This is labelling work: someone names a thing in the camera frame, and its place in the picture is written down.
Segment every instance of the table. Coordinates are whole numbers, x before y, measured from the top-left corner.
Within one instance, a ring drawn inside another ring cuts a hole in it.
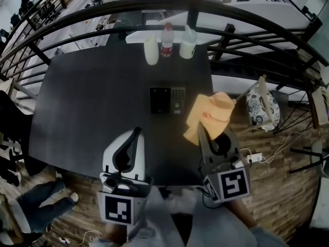
[[[145,134],[146,172],[156,185],[201,184],[199,147],[183,137],[198,94],[213,93],[205,46],[194,57],[146,63],[142,44],[113,43],[56,56],[42,83],[30,133],[29,154],[91,177],[102,172],[103,152],[137,126]],[[149,87],[185,86],[185,111],[151,114]]]

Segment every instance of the gray shirt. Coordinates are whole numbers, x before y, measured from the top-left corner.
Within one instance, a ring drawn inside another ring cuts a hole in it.
[[[153,187],[143,215],[135,226],[127,227],[129,241],[124,247],[184,247],[183,240],[167,210],[159,190]],[[114,247],[108,240],[95,240],[91,247]],[[248,229],[233,213],[222,206],[203,205],[201,192],[193,213],[192,231],[187,247],[287,247],[279,237],[260,227]]]

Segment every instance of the wooden floor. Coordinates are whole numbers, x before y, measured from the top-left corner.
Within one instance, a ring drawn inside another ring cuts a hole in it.
[[[247,125],[249,125],[248,115],[244,102],[240,101],[233,111],[229,127],[234,132],[238,132]],[[253,153],[262,152],[268,158],[284,144],[290,131],[299,132],[303,130],[303,127],[304,124],[301,123],[278,135],[262,130],[238,134],[240,146],[249,148]],[[309,130],[299,137],[292,147],[309,146],[319,138],[319,135],[322,136],[323,141],[328,141],[328,130]],[[315,171],[311,169],[296,174],[287,173],[289,169],[308,163],[309,156],[292,153],[286,149],[279,153],[270,164],[253,164],[250,168],[252,195],[245,198],[244,202],[261,226],[285,240],[292,237],[296,228],[309,218],[312,211],[318,183]],[[20,164],[20,168],[23,181],[19,188],[0,181],[0,192],[7,194],[10,198],[17,197],[35,184],[54,180],[54,170],[51,167],[47,167],[42,173],[32,178],[27,175],[23,164]],[[72,191],[79,193],[80,201],[73,211],[64,214],[52,224],[52,231],[45,233],[39,243],[47,239],[51,246],[63,246],[58,241],[58,237],[66,237],[75,243],[81,243],[86,231],[106,232],[106,226],[100,219],[96,198],[96,191],[101,188],[100,181],[74,173],[65,174],[64,181],[67,187],[54,195],[46,204],[70,195]]]

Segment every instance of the folded cloth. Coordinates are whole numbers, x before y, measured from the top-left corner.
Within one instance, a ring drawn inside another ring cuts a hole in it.
[[[210,139],[216,139],[227,127],[236,104],[226,93],[216,93],[211,97],[199,94],[187,118],[188,130],[184,137],[199,145],[197,126],[199,122],[206,128]]]

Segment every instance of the bottle label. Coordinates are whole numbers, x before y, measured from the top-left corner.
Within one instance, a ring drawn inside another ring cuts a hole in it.
[[[171,43],[162,42],[162,44],[161,44],[162,54],[170,55],[172,50],[173,50],[173,43],[172,42]]]

